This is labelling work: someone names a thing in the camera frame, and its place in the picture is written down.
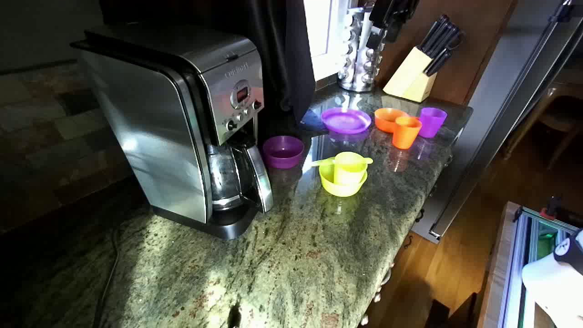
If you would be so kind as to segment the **yellow plastic cup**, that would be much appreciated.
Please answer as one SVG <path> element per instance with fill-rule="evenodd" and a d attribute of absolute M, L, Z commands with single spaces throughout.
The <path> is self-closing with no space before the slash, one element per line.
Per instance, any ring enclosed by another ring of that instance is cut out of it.
<path fill-rule="evenodd" d="M 342 185 L 357 184 L 372 164 L 370 156 L 353 151 L 341 151 L 333 158 L 333 182 Z"/>

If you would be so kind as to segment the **purple plastic bowl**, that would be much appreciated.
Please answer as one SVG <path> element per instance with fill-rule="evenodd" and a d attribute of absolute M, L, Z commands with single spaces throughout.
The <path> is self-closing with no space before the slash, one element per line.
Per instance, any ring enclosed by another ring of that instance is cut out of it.
<path fill-rule="evenodd" d="M 304 153 L 304 143 L 293 134 L 275 134 L 262 143 L 262 154 L 270 167 L 295 167 Z"/>

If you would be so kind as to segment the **yellow plastic bowl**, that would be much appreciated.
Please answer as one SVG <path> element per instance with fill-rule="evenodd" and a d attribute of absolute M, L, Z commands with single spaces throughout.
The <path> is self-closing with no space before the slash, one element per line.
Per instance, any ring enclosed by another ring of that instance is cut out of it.
<path fill-rule="evenodd" d="M 335 196 L 355 194 L 368 178 L 368 164 L 363 160 L 326 158 L 319 164 L 322 187 Z"/>

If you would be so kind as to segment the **glass coffee carafe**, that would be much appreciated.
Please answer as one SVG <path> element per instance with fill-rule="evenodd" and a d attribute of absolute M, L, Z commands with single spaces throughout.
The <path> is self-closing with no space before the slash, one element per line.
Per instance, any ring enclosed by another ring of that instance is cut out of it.
<path fill-rule="evenodd" d="M 209 145 L 208 165 L 215 211 L 242 205 L 248 200 L 246 191 L 257 194 L 262 211 L 273 205 L 271 182 L 257 145 Z"/>

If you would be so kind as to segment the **purple plastic plate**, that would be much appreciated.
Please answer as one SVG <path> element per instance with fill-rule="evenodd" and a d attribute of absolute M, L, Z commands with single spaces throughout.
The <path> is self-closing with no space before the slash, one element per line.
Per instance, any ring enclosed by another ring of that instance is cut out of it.
<path fill-rule="evenodd" d="M 364 133 L 372 123 L 368 112 L 357 109 L 342 111 L 341 107 L 322 111 L 321 120 L 332 133 L 339 134 L 359 134 Z"/>

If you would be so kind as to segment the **orange plastic bowl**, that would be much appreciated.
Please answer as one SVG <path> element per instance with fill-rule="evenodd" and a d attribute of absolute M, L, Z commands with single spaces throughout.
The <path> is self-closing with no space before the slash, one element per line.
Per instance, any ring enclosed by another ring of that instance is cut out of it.
<path fill-rule="evenodd" d="M 403 109 L 395 109 L 395 107 L 379 107 L 375 112 L 375 127 L 379 131 L 384 131 L 384 133 L 393 133 L 395 131 L 395 120 L 399 116 L 404 116 L 404 111 Z"/>

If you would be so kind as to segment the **orange plastic cup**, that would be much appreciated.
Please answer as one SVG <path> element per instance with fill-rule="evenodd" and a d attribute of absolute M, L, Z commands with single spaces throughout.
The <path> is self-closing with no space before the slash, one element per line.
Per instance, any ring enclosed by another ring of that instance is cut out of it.
<path fill-rule="evenodd" d="M 399 149 L 410 149 L 421 131 L 417 116 L 397 116 L 392 143 Z"/>

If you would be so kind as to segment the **stainless steel coffee maker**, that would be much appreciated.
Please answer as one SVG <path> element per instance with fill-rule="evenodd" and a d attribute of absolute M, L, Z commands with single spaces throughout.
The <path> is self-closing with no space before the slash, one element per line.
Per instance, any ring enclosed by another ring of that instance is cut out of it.
<path fill-rule="evenodd" d="M 91 27 L 75 43 L 93 94 L 151 209 L 220 238 L 261 213 L 259 198 L 211 204 L 209 145 L 257 145 L 262 61 L 239 34 L 177 21 Z"/>

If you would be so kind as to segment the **black curtain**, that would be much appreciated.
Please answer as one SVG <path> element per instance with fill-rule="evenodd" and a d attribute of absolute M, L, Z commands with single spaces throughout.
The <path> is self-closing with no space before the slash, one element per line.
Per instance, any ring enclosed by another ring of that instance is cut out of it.
<path fill-rule="evenodd" d="M 264 133 L 295 133 L 315 92 L 302 0 L 98 0 L 104 21 L 182 20 L 248 36 L 264 72 Z"/>

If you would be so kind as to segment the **wooden knife block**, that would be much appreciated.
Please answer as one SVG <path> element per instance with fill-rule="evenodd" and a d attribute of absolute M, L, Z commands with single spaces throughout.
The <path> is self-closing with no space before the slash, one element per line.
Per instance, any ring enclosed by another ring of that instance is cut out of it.
<path fill-rule="evenodd" d="M 446 14 L 441 14 L 430 25 L 421 43 L 410 49 L 383 91 L 410 102 L 426 100 L 437 71 L 452 56 L 461 40 L 463 30 Z"/>

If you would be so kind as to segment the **purple plastic cup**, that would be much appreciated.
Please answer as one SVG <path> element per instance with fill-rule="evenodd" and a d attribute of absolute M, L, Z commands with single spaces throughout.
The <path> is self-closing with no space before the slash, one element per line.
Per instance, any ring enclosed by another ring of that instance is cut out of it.
<path fill-rule="evenodd" d="M 424 138 L 434 138 L 448 118 L 448 112 L 441 107 L 423 107 L 417 118 L 421 120 L 419 134 Z"/>

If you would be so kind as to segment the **white plastic bin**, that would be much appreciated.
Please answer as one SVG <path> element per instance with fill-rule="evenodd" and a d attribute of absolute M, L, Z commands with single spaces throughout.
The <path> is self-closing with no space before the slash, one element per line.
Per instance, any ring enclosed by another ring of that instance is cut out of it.
<path fill-rule="evenodd" d="M 508 202 L 477 328 L 583 328 L 581 229 Z"/>

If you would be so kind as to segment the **stainless steel refrigerator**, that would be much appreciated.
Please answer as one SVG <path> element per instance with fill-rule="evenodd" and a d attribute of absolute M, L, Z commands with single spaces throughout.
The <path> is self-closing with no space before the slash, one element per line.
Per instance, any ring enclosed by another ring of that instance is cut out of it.
<path fill-rule="evenodd" d="M 581 41 L 583 0 L 517 0 L 470 98 L 472 114 L 452 131 L 452 154 L 414 231 L 439 242 L 505 140 L 532 111 Z"/>

